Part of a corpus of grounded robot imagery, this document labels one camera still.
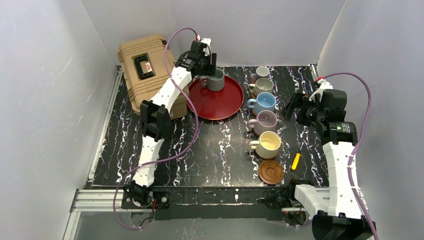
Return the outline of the lilac textured mug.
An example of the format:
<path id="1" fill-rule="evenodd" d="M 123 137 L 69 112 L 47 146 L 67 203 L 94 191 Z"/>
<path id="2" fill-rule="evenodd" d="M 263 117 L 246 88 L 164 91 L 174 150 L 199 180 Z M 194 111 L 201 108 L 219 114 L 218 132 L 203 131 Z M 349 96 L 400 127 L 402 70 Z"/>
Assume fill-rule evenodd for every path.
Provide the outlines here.
<path id="1" fill-rule="evenodd" d="M 252 131 L 253 128 L 264 128 L 266 132 L 276 132 L 278 123 L 277 115 L 269 110 L 261 111 L 256 118 L 247 122 L 247 127 Z"/>

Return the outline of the sage green mug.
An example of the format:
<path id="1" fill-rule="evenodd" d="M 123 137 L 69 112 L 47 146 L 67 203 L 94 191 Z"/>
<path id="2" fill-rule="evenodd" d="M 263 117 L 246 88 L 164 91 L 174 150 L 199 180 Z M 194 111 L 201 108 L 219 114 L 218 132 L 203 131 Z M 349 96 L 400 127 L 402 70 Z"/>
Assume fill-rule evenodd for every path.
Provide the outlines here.
<path id="1" fill-rule="evenodd" d="M 225 87 L 225 73 L 216 67 L 214 75 L 201 76 L 199 84 L 213 92 L 221 91 Z"/>

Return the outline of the light blue textured mug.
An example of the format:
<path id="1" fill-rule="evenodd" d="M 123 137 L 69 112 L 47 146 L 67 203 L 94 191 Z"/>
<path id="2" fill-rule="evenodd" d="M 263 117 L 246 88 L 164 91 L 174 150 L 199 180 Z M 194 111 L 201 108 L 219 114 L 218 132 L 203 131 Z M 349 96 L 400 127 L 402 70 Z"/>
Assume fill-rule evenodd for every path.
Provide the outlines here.
<path id="1" fill-rule="evenodd" d="M 257 116 L 261 111 L 265 110 L 274 112 L 276 103 L 276 97 L 272 93 L 262 92 L 256 98 L 249 99 L 246 106 Z"/>

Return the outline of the grey ribbed mug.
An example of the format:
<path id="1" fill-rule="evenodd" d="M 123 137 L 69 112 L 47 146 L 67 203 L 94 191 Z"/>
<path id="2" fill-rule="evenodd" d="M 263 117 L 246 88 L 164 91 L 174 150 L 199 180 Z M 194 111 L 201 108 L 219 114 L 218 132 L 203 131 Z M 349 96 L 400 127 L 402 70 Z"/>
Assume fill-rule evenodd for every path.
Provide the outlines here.
<path id="1" fill-rule="evenodd" d="M 268 78 L 260 78 L 256 80 L 255 83 L 250 83 L 248 85 L 248 90 L 254 99 L 256 99 L 260 93 L 272 93 L 273 88 L 274 83 Z"/>

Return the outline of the cream yellow mug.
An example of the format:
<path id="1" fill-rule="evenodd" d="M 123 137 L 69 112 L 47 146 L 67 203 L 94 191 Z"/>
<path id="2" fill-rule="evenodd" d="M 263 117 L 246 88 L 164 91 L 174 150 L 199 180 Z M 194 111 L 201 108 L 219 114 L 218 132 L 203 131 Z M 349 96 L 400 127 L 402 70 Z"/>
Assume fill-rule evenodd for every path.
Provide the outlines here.
<path id="1" fill-rule="evenodd" d="M 280 146 L 280 137 L 275 132 L 271 131 L 262 133 L 258 140 L 252 140 L 247 144 L 250 150 L 256 151 L 260 156 L 265 158 L 273 157 L 275 154 L 279 153 Z"/>

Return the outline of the grey printed mug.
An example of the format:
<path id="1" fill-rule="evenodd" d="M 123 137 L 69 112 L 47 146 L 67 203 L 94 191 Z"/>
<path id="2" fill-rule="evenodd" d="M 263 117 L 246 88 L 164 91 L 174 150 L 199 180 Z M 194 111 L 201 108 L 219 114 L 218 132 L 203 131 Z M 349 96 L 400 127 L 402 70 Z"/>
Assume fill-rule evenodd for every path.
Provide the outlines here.
<path id="1" fill-rule="evenodd" d="M 270 70 L 265 66 L 259 66 L 255 70 L 252 70 L 249 76 L 250 83 L 255 84 L 258 79 L 267 78 L 270 74 Z"/>

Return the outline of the dark wooden coaster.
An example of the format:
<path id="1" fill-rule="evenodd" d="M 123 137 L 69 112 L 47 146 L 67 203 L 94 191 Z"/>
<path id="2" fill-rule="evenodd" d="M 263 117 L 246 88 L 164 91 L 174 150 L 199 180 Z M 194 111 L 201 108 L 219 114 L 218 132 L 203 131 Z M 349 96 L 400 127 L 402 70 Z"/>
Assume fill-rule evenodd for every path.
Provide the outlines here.
<path id="1" fill-rule="evenodd" d="M 266 132 L 267 131 L 267 129 L 266 128 L 263 128 L 263 127 L 254 127 L 253 129 L 252 129 L 252 131 L 253 131 L 253 133 L 256 135 L 256 136 L 260 136 L 262 133 L 264 133 L 264 132 Z"/>

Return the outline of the brown wooden coaster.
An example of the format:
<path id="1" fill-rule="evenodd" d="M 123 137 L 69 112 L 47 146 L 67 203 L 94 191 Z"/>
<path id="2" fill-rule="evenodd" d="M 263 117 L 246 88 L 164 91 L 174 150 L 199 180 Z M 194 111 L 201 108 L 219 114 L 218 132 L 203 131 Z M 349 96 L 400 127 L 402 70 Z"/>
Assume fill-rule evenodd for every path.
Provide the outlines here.
<path id="1" fill-rule="evenodd" d="M 279 154 L 276 153 L 272 157 L 263 157 L 263 156 L 259 155 L 256 151 L 254 151 L 254 156 L 257 157 L 258 159 L 261 159 L 261 160 L 264 160 L 264 161 L 268 161 L 268 160 L 275 160 L 279 156 Z"/>

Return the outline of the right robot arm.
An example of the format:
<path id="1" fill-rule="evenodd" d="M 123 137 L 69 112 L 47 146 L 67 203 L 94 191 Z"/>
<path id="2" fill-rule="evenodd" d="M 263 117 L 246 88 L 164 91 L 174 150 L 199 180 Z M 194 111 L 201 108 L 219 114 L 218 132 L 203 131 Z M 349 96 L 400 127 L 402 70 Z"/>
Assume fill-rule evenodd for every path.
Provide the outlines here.
<path id="1" fill-rule="evenodd" d="M 309 215 L 316 240 L 368 240 L 376 224 L 368 221 L 364 203 L 356 187 L 354 149 L 359 145 L 357 127 L 345 121 L 347 94 L 341 90 L 325 89 L 308 96 L 296 92 L 283 109 L 289 120 L 299 109 L 296 122 L 314 127 L 320 136 L 327 162 L 329 200 L 306 180 L 290 181 L 291 198 L 298 201 Z"/>

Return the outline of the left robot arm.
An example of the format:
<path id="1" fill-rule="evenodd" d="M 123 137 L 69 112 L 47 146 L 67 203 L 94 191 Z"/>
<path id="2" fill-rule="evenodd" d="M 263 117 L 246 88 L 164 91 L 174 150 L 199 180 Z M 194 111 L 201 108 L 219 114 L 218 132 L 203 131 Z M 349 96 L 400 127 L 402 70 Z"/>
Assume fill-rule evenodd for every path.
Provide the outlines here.
<path id="1" fill-rule="evenodd" d="M 186 100 L 184 92 L 195 76 L 210 76 L 215 73 L 216 53 L 210 49 L 211 39 L 196 38 L 190 50 L 180 56 L 173 68 L 164 64 L 167 80 L 149 100 L 140 104 L 142 146 L 137 170 L 132 181 L 126 185 L 127 194 L 146 204 L 150 198 L 150 186 L 154 183 L 155 165 L 160 162 L 159 151 L 165 139 L 171 136 L 173 126 L 170 110 L 179 95 Z"/>

